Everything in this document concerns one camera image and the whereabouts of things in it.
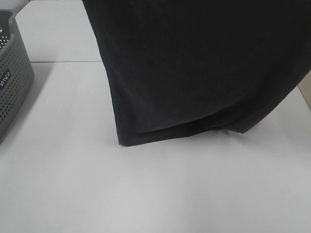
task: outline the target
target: laundry basket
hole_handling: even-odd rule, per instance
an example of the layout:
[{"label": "laundry basket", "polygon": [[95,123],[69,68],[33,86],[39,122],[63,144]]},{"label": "laundry basket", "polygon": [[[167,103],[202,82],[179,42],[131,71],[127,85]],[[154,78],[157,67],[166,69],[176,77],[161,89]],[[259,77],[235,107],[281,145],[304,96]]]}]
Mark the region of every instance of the laundry basket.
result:
[{"label": "laundry basket", "polygon": [[22,106],[33,80],[34,72],[15,14],[0,9],[0,139]]}]

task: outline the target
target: tabletop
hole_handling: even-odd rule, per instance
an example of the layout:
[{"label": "tabletop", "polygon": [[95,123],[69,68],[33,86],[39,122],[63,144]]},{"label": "tabletop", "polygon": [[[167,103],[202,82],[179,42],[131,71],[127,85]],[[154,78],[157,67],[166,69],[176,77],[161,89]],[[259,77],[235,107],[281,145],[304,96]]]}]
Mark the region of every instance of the tabletop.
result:
[{"label": "tabletop", "polygon": [[122,147],[81,2],[24,10],[35,82],[0,144],[1,233],[310,232],[311,111],[297,87],[245,134]]}]

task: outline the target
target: black garment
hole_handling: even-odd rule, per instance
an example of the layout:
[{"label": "black garment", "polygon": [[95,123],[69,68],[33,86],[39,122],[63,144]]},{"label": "black garment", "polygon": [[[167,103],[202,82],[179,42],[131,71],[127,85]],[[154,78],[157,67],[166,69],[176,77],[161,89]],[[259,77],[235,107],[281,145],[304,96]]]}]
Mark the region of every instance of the black garment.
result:
[{"label": "black garment", "polygon": [[83,2],[122,145],[244,133],[311,69],[309,0]]}]

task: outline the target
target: gray plastic basket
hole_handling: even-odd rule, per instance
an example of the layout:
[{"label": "gray plastic basket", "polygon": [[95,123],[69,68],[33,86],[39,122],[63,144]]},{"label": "gray plastic basket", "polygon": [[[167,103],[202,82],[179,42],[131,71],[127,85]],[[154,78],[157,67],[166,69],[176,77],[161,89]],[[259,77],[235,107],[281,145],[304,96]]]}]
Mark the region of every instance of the gray plastic basket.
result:
[{"label": "gray plastic basket", "polygon": [[0,9],[0,139],[22,106],[34,72],[10,10]]}]

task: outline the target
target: black fabric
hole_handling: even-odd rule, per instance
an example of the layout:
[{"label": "black fabric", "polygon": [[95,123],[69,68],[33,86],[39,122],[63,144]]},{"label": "black fabric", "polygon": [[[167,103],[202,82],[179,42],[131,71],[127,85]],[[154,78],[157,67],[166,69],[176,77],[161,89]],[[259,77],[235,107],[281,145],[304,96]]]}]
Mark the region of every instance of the black fabric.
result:
[{"label": "black fabric", "polygon": [[244,133],[311,68],[309,0],[83,2],[122,145]]}]

